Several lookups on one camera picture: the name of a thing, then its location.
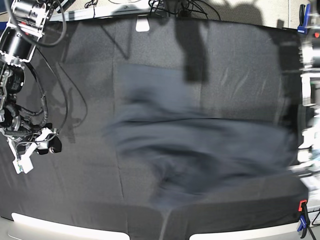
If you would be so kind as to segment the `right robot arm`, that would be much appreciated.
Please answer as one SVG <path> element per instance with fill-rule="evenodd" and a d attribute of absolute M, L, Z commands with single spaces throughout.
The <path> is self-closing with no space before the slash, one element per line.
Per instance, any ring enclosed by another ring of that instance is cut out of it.
<path fill-rule="evenodd" d="M 31 60 L 36 47 L 48 48 L 60 43 L 67 24 L 62 22 L 62 33 L 55 42 L 40 43 L 46 23 L 54 9 L 62 7 L 61 1 L 8 0 L 6 5 L 9 18 L 0 36 L 0 132 L 7 138 L 16 173 L 27 174 L 34 168 L 33 153 L 45 155 L 62 150 L 59 130 L 48 122 L 45 90 Z M 17 95 L 25 84 L 25 68 L 39 89 L 41 107 L 38 111 L 17 103 Z"/>

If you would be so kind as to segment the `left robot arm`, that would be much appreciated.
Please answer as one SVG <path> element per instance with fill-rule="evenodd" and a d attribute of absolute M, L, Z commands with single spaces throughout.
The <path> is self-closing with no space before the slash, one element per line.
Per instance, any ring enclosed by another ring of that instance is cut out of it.
<path fill-rule="evenodd" d="M 304 14 L 306 35 L 299 47 L 302 63 L 301 96 L 303 107 L 313 112 L 311 123 L 301 133 L 298 165 L 290 170 L 300 179 L 320 175 L 320 2 L 311 0 Z"/>

